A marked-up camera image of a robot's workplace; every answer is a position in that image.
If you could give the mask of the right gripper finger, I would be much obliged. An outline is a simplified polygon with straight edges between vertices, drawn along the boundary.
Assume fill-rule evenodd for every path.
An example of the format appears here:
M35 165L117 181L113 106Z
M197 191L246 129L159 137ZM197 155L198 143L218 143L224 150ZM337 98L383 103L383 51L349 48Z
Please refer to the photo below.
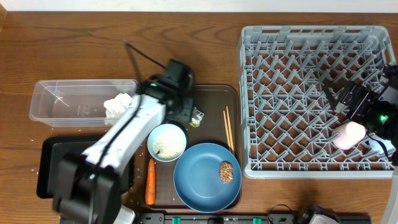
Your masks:
M324 93L326 95L330 108L334 112L340 113L344 110L345 105L339 101L338 95L334 96L328 88L324 89Z
M324 84L323 91L331 91L333 89L334 92L337 91L351 91L356 83L354 81L347 81L344 83L327 83Z

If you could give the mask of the pink cup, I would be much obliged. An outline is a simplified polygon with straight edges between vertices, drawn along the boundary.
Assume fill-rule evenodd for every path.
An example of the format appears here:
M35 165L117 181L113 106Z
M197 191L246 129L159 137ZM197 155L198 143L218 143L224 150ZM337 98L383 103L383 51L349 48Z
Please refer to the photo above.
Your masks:
M366 128L358 123L350 121L338 126L332 131L332 135L338 137L332 143L339 149L348 150L354 147L366 135Z

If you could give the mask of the yellow snack wrapper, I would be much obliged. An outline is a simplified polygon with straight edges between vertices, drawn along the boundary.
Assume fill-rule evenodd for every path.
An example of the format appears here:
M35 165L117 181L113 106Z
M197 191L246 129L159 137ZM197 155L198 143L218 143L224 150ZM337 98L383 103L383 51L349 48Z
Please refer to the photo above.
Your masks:
M190 125L193 126L194 128L199 127L201 124L201 121L203 120L204 115L205 114L203 112L201 112L196 107L194 107Z

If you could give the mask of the light blue rice bowl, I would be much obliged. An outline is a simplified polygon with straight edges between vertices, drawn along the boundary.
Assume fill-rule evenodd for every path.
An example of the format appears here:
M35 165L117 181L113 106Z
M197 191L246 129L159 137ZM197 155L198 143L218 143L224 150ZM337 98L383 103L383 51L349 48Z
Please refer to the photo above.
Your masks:
M147 139L150 155L160 162L177 160L186 146L186 134L174 124L161 124L149 134Z

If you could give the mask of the white tissue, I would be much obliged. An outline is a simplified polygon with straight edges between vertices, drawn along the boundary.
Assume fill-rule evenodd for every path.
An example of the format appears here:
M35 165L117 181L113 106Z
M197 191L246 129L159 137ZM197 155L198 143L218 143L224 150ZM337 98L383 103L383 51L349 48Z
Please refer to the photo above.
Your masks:
M129 105L132 103L132 97L127 93L120 93L115 98L106 100L103 106L106 108L107 118L118 118L122 116Z

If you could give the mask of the blue plate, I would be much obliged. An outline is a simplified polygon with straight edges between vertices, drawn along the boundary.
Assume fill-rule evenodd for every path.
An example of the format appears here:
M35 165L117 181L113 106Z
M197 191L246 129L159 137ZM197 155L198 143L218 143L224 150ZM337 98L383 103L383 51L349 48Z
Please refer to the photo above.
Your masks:
M222 162L229 162L233 179L220 178ZM229 207L238 197L242 185L240 164L225 147L200 143L187 149L174 169L174 186L183 203L193 210L213 213Z

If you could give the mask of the orange carrot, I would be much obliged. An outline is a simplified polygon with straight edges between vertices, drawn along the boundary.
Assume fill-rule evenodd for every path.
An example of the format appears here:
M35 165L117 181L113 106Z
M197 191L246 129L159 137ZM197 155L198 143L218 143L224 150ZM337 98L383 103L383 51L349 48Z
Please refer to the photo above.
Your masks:
M145 192L146 204L153 205L155 203L155 197L156 197L155 161L153 159L150 159L147 168L147 183L146 183L146 192Z

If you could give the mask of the light blue cup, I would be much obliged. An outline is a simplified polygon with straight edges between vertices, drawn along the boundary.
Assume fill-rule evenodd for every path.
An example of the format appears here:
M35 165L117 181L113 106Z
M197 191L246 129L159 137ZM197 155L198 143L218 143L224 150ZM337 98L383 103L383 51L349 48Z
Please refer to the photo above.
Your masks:
M377 139L378 141L382 142L382 143L385 145L385 147L386 147L386 149L387 149L389 155L391 155L393 152L395 152L396 149L395 149L395 147L392 145L392 143L391 143L390 140L380 139L379 137L377 137L376 139ZM381 145L380 145L377 141L370 139L370 140L369 140L369 145L370 145L370 147L371 147L371 149L372 149L373 151L377 151L377 152L379 152L380 154L384 154L384 151L383 151Z

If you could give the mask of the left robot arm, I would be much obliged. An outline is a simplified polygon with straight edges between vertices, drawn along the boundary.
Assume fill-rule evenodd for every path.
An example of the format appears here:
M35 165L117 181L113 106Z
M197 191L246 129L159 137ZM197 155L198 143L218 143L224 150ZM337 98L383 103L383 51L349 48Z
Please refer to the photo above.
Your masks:
M122 205L121 176L152 130L165 119L190 122L194 72L170 60L164 73L144 80L134 103L96 143L81 154L68 152L58 165L53 209L78 223L129 223L134 212Z

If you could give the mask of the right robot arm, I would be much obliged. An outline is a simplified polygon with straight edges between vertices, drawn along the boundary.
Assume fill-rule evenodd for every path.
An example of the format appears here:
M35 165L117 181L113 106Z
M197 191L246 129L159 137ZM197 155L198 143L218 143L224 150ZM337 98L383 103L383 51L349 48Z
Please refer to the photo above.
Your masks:
M333 144L343 150L352 148L367 136L377 142L389 162L394 166L389 200L382 223L397 223L397 152L390 156L382 140L390 141L397 149L397 65L382 69L380 93L365 85L348 81L344 85L327 83L323 91L331 109L339 113L347 109L349 123L335 128Z

